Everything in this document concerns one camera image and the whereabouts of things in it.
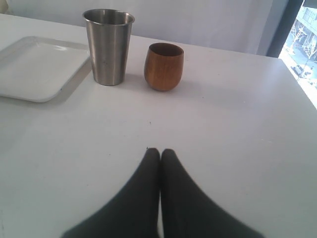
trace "window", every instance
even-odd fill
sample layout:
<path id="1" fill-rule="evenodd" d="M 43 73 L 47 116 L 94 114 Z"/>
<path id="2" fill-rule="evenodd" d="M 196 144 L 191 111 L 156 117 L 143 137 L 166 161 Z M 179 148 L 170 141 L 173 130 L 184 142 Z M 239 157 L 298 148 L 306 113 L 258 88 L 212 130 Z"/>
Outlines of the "window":
<path id="1" fill-rule="evenodd" d="M 315 13 L 309 10 L 308 8 L 306 8 L 303 19 L 307 21 L 308 23 L 311 23 L 313 20 L 315 20 L 315 18 L 316 18 Z"/>

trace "white table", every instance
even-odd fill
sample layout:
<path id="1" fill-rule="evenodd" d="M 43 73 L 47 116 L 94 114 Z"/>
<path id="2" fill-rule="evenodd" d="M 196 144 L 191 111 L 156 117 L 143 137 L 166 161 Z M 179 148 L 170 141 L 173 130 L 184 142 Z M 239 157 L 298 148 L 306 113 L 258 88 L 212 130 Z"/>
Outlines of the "white table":
<path id="1" fill-rule="evenodd" d="M 88 43 L 60 23 L 0 14 L 0 29 L 0 50 L 27 35 Z M 116 194 L 146 147 L 173 148 L 267 238 L 317 237 L 317 111 L 283 62 L 178 44 L 182 81 L 161 93 L 143 78 L 158 41 L 131 37 L 119 86 L 95 83 L 87 64 L 47 103 L 0 98 L 0 238 L 59 237 Z"/>

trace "metal tumbler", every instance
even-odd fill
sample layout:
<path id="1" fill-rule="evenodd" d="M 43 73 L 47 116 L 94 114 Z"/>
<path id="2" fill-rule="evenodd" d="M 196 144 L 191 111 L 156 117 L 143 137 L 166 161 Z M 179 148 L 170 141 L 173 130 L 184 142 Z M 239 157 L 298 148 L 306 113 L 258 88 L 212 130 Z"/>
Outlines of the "metal tumbler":
<path id="1" fill-rule="evenodd" d="M 112 9 L 92 9 L 83 16 L 95 81 L 106 86 L 122 83 L 134 17 Z"/>

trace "white curtain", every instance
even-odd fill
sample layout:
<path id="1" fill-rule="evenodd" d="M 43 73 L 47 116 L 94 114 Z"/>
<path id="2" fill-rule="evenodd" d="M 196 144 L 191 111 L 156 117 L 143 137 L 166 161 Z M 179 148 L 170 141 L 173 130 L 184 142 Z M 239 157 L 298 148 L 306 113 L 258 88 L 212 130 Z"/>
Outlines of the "white curtain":
<path id="1" fill-rule="evenodd" d="M 8 0 L 20 16 L 82 25 L 82 12 L 133 14 L 132 34 L 256 54 L 272 0 Z"/>

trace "wooden cup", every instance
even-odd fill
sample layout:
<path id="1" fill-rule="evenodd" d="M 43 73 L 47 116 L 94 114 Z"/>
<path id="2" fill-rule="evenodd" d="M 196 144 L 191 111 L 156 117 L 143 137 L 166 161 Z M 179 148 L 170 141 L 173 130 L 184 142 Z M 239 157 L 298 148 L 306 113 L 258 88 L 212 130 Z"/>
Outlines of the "wooden cup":
<path id="1" fill-rule="evenodd" d="M 149 86 L 158 91 L 175 88 L 183 72 L 184 51 L 176 45 L 150 45 L 144 66 L 144 77 Z"/>

